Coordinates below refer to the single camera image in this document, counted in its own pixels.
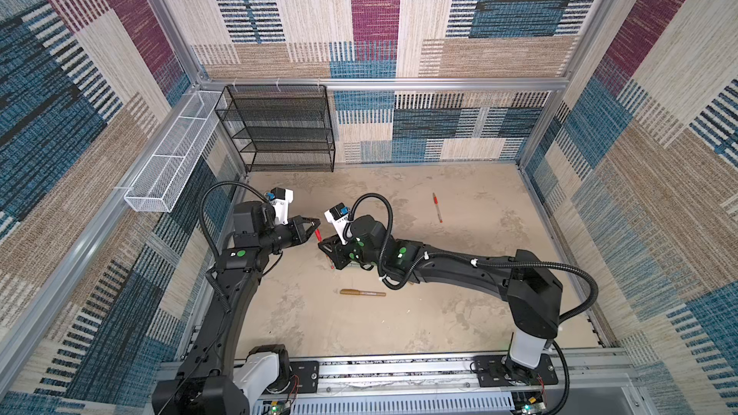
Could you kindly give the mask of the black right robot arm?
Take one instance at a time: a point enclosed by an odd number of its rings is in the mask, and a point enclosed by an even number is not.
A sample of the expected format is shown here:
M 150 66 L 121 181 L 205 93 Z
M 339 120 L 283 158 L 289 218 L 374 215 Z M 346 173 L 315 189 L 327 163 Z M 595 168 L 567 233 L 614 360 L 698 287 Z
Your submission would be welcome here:
M 391 290 L 408 284 L 438 282 L 484 292 L 509 305 L 515 324 L 507 360 L 534 369 L 544 349 L 557 338 L 563 285 L 532 252 L 513 257 L 475 257 L 429 244 L 396 239 L 369 215 L 359 217 L 348 237 L 323 239 L 318 248 L 340 270 L 351 263 L 380 270 Z

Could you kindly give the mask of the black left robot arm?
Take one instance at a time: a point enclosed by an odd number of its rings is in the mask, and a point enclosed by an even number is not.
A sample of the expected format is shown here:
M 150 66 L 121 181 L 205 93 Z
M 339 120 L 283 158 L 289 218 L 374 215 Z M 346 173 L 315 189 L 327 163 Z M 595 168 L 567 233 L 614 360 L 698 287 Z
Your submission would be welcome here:
M 267 389 L 285 390 L 291 380 L 283 345 L 257 348 L 236 367 L 236 348 L 247 309 L 269 257 L 309 241 L 317 218 L 282 221 L 269 203 L 245 202 L 233 214 L 234 247 L 216 253 L 207 278 L 213 299 L 194 344 L 175 378 L 161 380 L 152 396 L 158 414 L 249 414 Z

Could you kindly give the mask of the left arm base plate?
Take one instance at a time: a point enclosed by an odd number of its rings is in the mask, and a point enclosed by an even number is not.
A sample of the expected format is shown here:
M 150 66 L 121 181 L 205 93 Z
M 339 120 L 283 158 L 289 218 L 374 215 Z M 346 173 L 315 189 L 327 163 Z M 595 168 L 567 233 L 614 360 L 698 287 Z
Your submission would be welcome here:
M 234 367 L 234 383 L 249 398 L 255 399 L 257 389 L 260 396 L 282 396 L 296 392 L 298 395 L 315 394 L 320 377 L 317 360 L 292 360 L 286 373 L 274 359 L 248 359 Z

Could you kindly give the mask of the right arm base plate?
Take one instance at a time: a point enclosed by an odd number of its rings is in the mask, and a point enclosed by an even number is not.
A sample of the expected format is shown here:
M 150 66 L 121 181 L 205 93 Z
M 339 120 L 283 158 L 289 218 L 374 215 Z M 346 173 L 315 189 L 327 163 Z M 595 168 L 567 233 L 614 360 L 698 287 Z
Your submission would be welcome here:
M 478 355 L 469 364 L 480 387 L 557 385 L 559 379 L 549 355 L 543 354 L 534 369 L 509 362 L 506 355 Z

